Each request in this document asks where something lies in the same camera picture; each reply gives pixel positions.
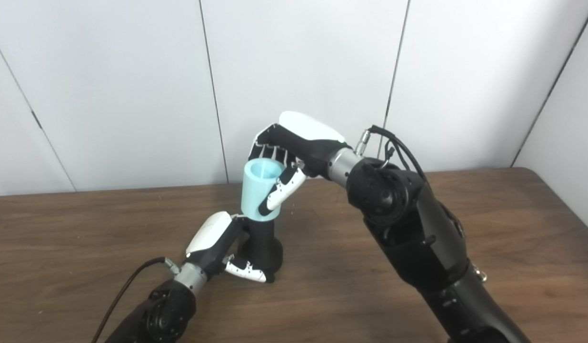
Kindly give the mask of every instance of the black cable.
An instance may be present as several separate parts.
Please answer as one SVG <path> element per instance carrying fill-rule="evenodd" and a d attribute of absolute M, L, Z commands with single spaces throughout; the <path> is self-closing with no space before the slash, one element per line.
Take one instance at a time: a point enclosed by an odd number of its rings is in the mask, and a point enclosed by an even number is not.
<path fill-rule="evenodd" d="M 118 301 L 120 300 L 120 298 L 122 297 L 124 292 L 131 285 L 131 282 L 133 282 L 133 279 L 135 279 L 135 276 L 137 276 L 144 269 L 150 267 L 150 265 L 157 264 L 157 263 L 165 263 L 165 259 L 166 259 L 165 257 L 153 258 L 149 261 L 146 261 L 139 268 L 137 268 L 137 270 L 135 272 L 133 272 L 131 277 L 127 280 L 127 282 L 124 283 L 124 286 L 122 286 L 122 288 L 120 289 L 120 292 L 117 294 L 116 298 L 114 298 L 113 302 L 111 302 L 110 308 L 107 309 L 107 312 L 105 313 L 104 318 L 101 320 L 100 327 L 97 328 L 97 332 L 95 332 L 95 336 L 93 337 L 93 340 L 91 341 L 91 343 L 97 343 L 97 340 L 100 338 L 101 332 L 103 331 L 104 326 L 107 323 L 107 320 L 109 319 L 112 311 L 116 307 L 116 304 L 118 304 Z"/>
<path fill-rule="evenodd" d="M 402 165 L 404 166 L 404 168 L 406 170 L 410 171 L 410 166 L 406 163 L 406 159 L 402 156 L 402 151 L 400 150 L 400 146 L 399 145 L 395 145 L 395 146 L 396 146 L 396 151 L 398 152 L 398 156 L 400 158 L 400 161 L 402 161 Z"/>
<path fill-rule="evenodd" d="M 406 147 L 406 145 L 404 145 L 404 143 L 402 143 L 402 141 L 400 141 L 396 137 L 396 135 L 394 135 L 390 131 L 385 130 L 384 128 L 381 128 L 380 126 L 376 126 L 376 125 L 372 125 L 372 127 L 369 128 L 368 131 L 370 133 L 379 134 L 384 137 L 387 137 L 387 139 L 389 139 L 393 143 L 393 145 L 399 146 L 400 148 L 402 148 L 402 150 L 404 150 L 404 153 L 406 154 L 406 156 L 408 157 L 408 159 L 410 160 L 412 165 L 414 165 L 414 169 L 416 169 L 416 172 L 419 174 L 419 176 L 423 180 L 427 181 L 427 177 L 425 176 L 425 173 L 423 172 L 423 169 L 420 167 L 416 158 L 414 158 L 414 155 L 410 152 L 410 150 Z"/>

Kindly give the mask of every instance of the robotic hand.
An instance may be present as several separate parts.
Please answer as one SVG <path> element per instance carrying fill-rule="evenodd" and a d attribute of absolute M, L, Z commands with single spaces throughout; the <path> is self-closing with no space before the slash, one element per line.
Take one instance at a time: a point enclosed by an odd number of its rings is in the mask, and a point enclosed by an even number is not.
<path fill-rule="evenodd" d="M 363 156 L 371 134 L 387 139 L 384 161 Z M 395 151 L 405 170 L 389 163 Z M 372 126 L 353 150 L 332 128 L 287 111 L 256 136 L 249 158 L 258 157 L 286 165 L 259 206 L 261 214 L 275 209 L 307 176 L 323 176 L 346 189 L 391 265 L 422 295 L 452 342 L 530 343 L 483 287 L 486 275 L 468 259 L 463 226 L 436 200 L 420 165 L 391 132 Z"/>
<path fill-rule="evenodd" d="M 241 231 L 245 230 L 246 221 L 247 218 L 240 215 L 231 216 L 223 211 L 215 213 L 190 241 L 181 268 L 168 259 L 155 259 L 167 264 L 175 277 L 151 291 L 148 299 L 120 322 L 106 343 L 173 343 L 178 340 L 196 312 L 200 289 L 222 271 L 257 282 L 273 282 L 273 275 L 255 269 L 250 262 L 238 256 L 226 256 Z M 140 267 L 132 278 L 151 261 Z M 111 310 L 128 284 L 104 317 L 93 343 L 99 338 Z"/>

